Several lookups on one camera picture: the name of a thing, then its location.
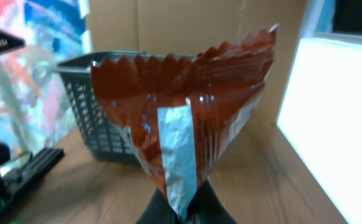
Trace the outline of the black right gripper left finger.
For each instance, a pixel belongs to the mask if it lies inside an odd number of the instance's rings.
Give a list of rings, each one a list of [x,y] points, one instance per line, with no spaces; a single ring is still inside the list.
[[[180,224],[177,214],[172,210],[164,195],[156,189],[146,210],[136,224]]]

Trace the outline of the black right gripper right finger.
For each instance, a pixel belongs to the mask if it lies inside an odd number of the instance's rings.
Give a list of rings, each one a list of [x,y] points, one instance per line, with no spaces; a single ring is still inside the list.
[[[188,220],[193,224],[236,224],[208,180],[200,186],[189,204]]]

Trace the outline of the red Top chocolate bar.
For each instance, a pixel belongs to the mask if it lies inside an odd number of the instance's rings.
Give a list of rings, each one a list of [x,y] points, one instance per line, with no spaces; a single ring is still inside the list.
[[[96,102],[180,220],[255,110],[276,41],[273,26],[191,59],[92,62]]]

